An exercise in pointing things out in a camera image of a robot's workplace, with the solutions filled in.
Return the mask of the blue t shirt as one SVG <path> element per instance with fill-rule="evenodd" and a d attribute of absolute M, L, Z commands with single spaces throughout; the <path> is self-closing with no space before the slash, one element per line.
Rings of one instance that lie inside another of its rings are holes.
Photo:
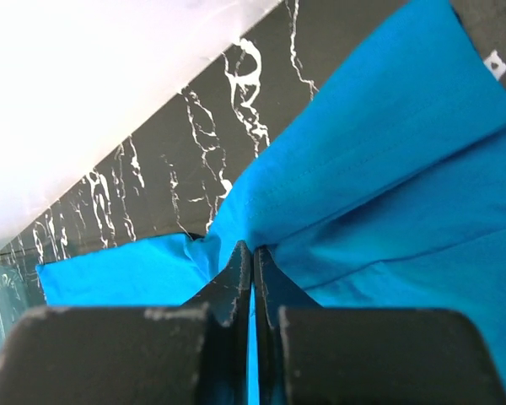
<path fill-rule="evenodd" d="M 178 305 L 235 245 L 327 306 L 467 315 L 506 387 L 506 90 L 446 1 L 411 1 L 254 160 L 207 235 L 40 265 L 49 305 Z"/>

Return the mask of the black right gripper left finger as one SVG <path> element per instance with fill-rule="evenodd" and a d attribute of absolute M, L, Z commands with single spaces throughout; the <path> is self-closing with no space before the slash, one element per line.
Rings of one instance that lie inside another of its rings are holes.
<path fill-rule="evenodd" d="M 0 350 L 0 404 L 245 404 L 244 242 L 185 304 L 27 311 Z"/>

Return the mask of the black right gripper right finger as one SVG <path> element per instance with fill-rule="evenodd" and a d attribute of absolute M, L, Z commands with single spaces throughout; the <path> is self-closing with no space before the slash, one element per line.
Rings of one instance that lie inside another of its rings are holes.
<path fill-rule="evenodd" d="M 461 313 L 325 308 L 266 248 L 253 283 L 263 404 L 505 404 L 482 335 Z"/>

